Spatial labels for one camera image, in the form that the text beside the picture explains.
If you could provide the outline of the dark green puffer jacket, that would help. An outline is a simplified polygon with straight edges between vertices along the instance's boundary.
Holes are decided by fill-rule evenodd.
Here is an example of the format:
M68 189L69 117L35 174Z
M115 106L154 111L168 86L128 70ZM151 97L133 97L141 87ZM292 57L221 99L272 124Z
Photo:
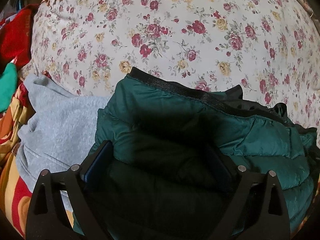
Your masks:
M98 110L90 153L105 140L113 152L88 187L88 203L115 239L207 239L242 165L276 172L294 232L316 191L316 139L285 104L244 100L240 86L205 92L134 68Z

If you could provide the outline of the red cream rose blanket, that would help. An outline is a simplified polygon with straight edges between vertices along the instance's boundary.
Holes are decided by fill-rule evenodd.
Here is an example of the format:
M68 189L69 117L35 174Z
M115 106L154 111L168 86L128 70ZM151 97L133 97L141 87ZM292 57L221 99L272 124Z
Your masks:
M58 84L57 79L52 79L48 73L44 76ZM28 91L22 83L1 117L1 211L22 237L25 237L32 191L28 190L17 170L16 155L21 143L17 133L34 114Z

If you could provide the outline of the light grey fleece garment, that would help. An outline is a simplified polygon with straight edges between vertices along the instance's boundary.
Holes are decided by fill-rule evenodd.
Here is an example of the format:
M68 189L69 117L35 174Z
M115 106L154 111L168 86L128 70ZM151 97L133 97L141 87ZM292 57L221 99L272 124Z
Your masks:
M24 81L35 114L18 131L18 173L33 191L40 172L68 170L87 157L95 141L98 111L108 96L73 95L50 78L30 74Z

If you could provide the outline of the teal green garment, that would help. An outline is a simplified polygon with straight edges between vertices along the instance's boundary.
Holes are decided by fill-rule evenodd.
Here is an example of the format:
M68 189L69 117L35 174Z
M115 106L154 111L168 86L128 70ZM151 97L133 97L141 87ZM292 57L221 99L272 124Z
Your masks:
M0 111L5 112L11 102L12 95L17 89L17 70L13 63L8 63L0 79Z

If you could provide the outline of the white floral bed sheet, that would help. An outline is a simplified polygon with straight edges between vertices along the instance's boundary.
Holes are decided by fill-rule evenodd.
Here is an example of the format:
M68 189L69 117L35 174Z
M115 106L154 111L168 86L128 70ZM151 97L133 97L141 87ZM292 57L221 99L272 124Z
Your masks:
M34 17L31 61L77 95L110 95L137 67L208 92L241 85L319 127L319 31L300 0L49 0Z

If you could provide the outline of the red garment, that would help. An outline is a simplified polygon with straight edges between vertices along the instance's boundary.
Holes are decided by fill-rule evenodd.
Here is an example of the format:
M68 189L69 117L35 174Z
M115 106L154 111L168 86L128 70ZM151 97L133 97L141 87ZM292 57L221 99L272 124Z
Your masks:
M32 29L38 8L38 4L29 4L12 20L1 20L1 72L13 59L18 70L31 60Z

